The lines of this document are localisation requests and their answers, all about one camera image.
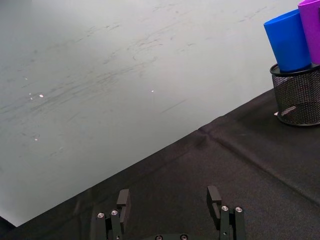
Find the white surface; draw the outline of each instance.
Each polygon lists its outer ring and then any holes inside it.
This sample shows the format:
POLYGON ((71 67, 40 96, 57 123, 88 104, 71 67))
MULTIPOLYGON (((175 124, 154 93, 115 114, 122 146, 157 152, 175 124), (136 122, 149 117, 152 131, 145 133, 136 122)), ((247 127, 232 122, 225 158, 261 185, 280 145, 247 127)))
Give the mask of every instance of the white surface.
POLYGON ((0 6, 0 216, 20 225, 271 89, 263 23, 297 4, 0 6))

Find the mesh pen holder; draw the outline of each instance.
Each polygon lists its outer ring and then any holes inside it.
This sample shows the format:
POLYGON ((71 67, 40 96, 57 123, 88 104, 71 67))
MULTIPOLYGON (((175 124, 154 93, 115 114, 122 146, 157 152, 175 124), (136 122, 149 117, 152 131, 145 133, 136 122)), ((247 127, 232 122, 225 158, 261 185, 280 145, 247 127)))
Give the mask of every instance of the mesh pen holder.
POLYGON ((278 119, 293 126, 320 124, 320 65, 295 72, 270 69, 278 106, 278 119))

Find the black cloth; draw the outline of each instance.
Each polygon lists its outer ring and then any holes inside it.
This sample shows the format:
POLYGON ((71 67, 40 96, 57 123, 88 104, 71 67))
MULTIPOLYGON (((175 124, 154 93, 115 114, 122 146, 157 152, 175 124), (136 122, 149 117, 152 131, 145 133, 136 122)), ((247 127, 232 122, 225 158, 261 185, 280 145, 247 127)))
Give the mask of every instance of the black cloth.
POLYGON ((14 228, 15 228, 14 225, 12 225, 10 222, 0 217, 0 238, 14 228))
POLYGON ((125 238, 189 233, 218 239, 206 204, 217 186, 245 211, 248 240, 320 239, 320 128, 277 120, 273 91, 9 232, 3 240, 93 240, 99 212, 130 189, 125 238))

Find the metal screw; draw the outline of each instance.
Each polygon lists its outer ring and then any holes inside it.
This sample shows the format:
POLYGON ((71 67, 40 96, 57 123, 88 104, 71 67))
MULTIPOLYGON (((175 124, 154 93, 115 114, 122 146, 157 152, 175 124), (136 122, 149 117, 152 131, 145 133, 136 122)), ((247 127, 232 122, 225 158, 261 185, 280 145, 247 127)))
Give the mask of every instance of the metal screw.
POLYGON ((97 217, 99 219, 102 219, 105 216, 105 214, 103 212, 98 213, 97 217))
POLYGON ((241 207, 236 207, 235 210, 236 210, 238 213, 241 213, 241 212, 242 212, 242 208, 241 208, 241 207))
POLYGON ((228 210, 229 210, 229 208, 228 208, 227 206, 222 206, 221 209, 222 209, 223 211, 228 211, 228 210))
POLYGON ((112 212, 111 212, 111 215, 113 215, 113 216, 115 216, 115 215, 117 215, 118 214, 118 211, 117 210, 113 210, 112 212))
POLYGON ((181 235, 181 236, 180 236, 180 239, 181 239, 181 240, 188 240, 188 236, 187 236, 187 235, 181 235))

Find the purple cup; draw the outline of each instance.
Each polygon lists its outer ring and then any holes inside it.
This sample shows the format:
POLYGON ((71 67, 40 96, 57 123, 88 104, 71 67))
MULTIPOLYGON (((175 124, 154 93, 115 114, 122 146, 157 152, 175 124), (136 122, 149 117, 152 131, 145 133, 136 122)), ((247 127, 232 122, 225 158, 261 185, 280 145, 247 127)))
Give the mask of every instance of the purple cup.
POLYGON ((311 61, 320 64, 320 0, 304 0, 298 8, 311 61))

